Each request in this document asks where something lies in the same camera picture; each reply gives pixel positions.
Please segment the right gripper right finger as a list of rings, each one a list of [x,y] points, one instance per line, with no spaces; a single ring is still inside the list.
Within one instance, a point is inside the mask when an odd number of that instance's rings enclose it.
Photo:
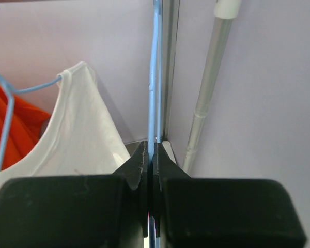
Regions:
[[[192,178],[154,145],[153,217],[161,247],[305,247],[288,191],[270,179]]]

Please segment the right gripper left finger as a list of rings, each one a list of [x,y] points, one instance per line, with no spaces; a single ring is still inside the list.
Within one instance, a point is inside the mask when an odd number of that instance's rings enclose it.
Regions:
[[[15,178],[0,188],[0,247],[143,247],[147,143],[112,174]]]

